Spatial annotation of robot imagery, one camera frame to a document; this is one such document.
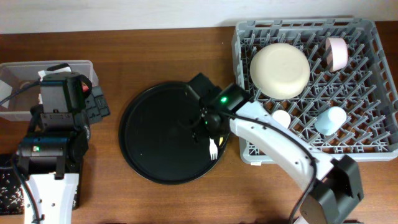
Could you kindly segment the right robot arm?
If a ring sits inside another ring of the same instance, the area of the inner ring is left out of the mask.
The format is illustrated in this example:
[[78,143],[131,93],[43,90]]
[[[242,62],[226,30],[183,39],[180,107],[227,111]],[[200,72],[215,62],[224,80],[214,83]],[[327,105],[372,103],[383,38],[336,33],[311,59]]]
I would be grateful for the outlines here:
[[225,89],[199,73],[188,82],[200,117],[213,138],[232,132],[262,150],[302,189],[290,223],[343,223],[364,198],[359,165],[313,148],[279,124],[253,96],[232,83]]

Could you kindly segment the pink bowl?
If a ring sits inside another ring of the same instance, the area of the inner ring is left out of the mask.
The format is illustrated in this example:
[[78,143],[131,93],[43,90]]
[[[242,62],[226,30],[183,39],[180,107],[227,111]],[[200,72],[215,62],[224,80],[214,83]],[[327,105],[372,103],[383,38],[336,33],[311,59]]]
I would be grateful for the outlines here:
[[343,38],[328,37],[325,47],[330,50],[326,56],[329,72],[340,70],[348,64],[348,47]]

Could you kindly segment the red snack wrapper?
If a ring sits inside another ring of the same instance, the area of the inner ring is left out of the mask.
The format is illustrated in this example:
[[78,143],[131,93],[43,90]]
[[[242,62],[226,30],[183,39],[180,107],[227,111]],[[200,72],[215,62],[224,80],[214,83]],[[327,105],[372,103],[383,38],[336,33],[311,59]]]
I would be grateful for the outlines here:
[[90,87],[88,85],[86,85],[85,83],[82,83],[82,90],[83,90],[83,93],[89,93]]

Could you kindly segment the beige bowl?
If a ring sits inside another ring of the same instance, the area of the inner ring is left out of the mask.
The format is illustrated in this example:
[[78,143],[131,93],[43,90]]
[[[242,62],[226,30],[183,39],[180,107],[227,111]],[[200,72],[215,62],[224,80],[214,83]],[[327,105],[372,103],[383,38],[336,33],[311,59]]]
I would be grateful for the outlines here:
[[249,71],[255,87],[277,100],[298,96],[310,78],[310,66],[304,53],[283,43],[270,44],[258,51]]

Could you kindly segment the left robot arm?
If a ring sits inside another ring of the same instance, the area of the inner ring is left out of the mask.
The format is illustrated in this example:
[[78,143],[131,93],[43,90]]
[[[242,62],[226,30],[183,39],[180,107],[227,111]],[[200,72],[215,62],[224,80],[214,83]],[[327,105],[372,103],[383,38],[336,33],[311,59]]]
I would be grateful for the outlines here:
[[39,73],[39,103],[12,169],[22,186],[25,223],[71,223],[90,126],[109,116],[99,86],[62,63]]

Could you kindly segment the white cup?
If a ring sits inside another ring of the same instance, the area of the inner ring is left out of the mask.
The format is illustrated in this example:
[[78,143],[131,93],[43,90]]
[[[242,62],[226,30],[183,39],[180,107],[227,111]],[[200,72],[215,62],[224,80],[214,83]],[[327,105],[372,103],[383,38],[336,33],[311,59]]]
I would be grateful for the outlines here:
[[284,110],[276,110],[274,111],[271,116],[283,127],[289,128],[290,123],[291,123],[291,118],[288,112]]

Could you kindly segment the light blue cup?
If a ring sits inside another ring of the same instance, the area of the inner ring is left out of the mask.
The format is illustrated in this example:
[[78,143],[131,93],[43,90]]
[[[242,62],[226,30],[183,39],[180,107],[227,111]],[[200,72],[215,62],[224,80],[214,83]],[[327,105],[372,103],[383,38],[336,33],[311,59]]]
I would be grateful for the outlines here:
[[330,136],[339,130],[346,119],[345,110],[334,106],[319,114],[314,126],[320,134]]

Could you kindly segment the white plastic fork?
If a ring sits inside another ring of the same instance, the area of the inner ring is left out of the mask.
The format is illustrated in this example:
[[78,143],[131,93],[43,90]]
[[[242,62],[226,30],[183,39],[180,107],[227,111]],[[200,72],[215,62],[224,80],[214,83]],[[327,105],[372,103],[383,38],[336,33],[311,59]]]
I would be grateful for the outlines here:
[[217,158],[218,158],[218,146],[215,144],[215,142],[214,142],[214,140],[212,138],[210,138],[209,152],[210,152],[210,159],[212,161],[217,160]]

